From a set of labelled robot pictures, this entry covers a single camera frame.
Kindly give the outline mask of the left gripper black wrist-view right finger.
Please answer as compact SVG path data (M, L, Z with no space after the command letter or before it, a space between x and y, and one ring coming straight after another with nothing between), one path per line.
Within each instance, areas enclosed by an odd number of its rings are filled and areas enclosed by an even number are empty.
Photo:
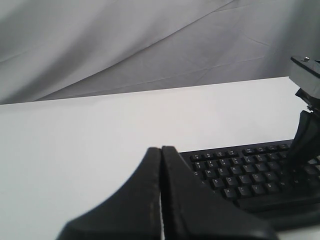
M264 220L214 193L173 146L161 149L161 204L167 240L276 240Z

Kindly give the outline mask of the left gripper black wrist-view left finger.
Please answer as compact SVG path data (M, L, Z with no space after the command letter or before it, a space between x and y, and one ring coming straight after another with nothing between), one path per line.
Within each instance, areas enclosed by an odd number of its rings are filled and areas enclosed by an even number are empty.
M161 151L150 147L137 169L112 196L69 221L59 240L160 240Z

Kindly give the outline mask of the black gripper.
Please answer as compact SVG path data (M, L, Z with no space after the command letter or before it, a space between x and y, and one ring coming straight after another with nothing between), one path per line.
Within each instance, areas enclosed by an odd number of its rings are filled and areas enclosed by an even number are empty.
M311 112L300 113L295 137L287 154L287 168L297 170L320 155L320 99L300 88L296 94Z

